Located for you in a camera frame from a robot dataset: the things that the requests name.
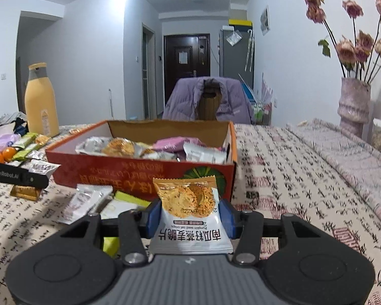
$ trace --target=yellow bottle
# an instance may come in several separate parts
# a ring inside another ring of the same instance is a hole
[[[59,134],[55,94],[47,76],[47,63],[30,65],[27,89],[25,90],[25,114],[28,130],[53,137]]]

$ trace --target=bottle label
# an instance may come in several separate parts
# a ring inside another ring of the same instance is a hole
[[[50,119],[48,118],[48,110],[44,109],[41,110],[41,120],[42,120],[42,128],[43,128],[43,135],[49,136],[51,134],[51,128],[50,128]]]

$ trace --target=metal screw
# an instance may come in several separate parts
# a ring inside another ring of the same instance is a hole
[[[256,257],[249,252],[240,253],[236,257],[236,261],[238,261],[240,264],[251,264]]]
[[[141,264],[145,262],[145,256],[142,253],[132,252],[127,254],[124,260],[129,264]]]

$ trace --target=wall picture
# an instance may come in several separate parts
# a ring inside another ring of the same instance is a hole
[[[268,6],[262,12],[260,20],[262,35],[265,35],[269,31]]]

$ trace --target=purple jacket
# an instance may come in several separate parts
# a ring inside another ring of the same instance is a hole
[[[231,120],[235,124],[254,123],[253,109],[240,81],[221,77],[179,79],[165,106],[163,119],[195,120],[205,80],[216,80],[220,85],[222,96],[216,112],[217,120]]]

